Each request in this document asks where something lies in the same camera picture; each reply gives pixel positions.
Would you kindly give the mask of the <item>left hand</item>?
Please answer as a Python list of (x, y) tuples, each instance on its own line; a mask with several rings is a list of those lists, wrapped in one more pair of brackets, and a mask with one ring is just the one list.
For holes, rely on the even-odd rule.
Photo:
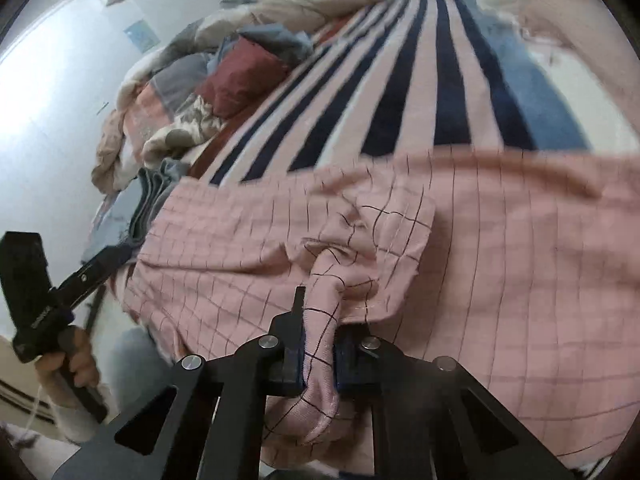
[(61, 408), (81, 407), (75, 393), (61, 376), (61, 368), (68, 368), (76, 388), (96, 388), (101, 380), (88, 334), (82, 328), (75, 327), (73, 335), (72, 352), (58, 351), (44, 354), (35, 362), (40, 386), (50, 401)]

